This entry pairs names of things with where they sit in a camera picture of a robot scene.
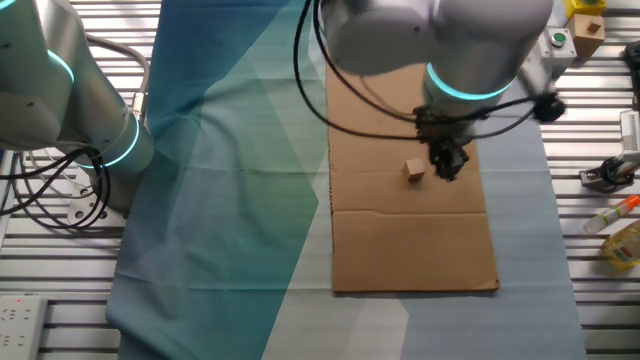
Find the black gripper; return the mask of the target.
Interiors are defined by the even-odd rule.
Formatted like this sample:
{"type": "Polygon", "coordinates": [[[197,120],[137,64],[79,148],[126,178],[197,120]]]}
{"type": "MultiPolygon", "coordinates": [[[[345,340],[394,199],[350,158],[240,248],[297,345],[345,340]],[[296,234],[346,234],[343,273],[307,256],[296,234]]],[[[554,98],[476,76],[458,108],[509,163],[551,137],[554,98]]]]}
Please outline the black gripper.
{"type": "Polygon", "coordinates": [[[430,152],[436,175],[443,180],[453,181],[469,161],[464,147],[473,136],[472,121],[427,121],[424,123],[424,137],[430,152]]]}

